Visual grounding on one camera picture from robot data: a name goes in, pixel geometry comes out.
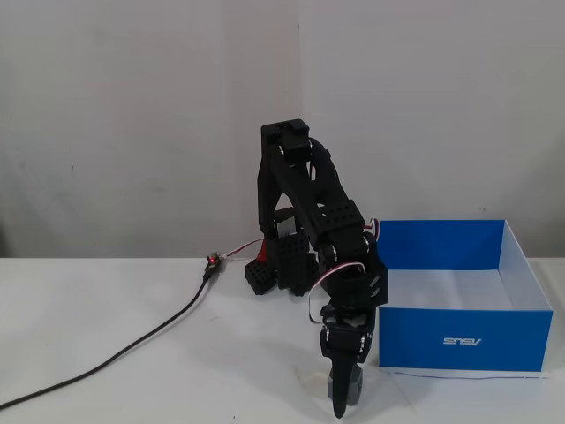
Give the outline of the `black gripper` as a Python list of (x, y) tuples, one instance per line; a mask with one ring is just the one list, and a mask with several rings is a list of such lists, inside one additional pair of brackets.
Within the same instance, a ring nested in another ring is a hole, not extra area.
[(364, 363), (372, 347), (376, 308), (340, 308), (331, 304), (321, 309), (320, 348), (330, 358), (328, 395), (333, 411), (341, 419), (348, 406), (357, 405), (363, 389)]

